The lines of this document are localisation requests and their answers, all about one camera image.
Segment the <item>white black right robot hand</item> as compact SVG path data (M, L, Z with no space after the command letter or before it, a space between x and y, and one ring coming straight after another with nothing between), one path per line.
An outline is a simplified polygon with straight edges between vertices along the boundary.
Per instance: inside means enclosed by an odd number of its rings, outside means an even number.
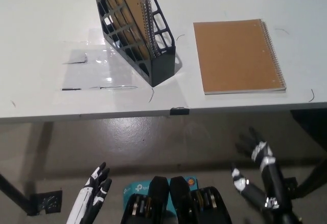
M249 134L249 136L240 135L236 149L259 166L265 190L251 183L236 165L232 164L231 176L235 189L259 210L292 209L283 174L268 142L253 127L249 128Z

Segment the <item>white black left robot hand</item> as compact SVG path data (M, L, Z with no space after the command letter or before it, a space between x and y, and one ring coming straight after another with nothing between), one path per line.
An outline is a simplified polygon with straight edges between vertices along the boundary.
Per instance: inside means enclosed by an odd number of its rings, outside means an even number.
M94 170L79 191L67 224L93 223L95 221L112 184L109 172L110 169L106 167L105 162Z

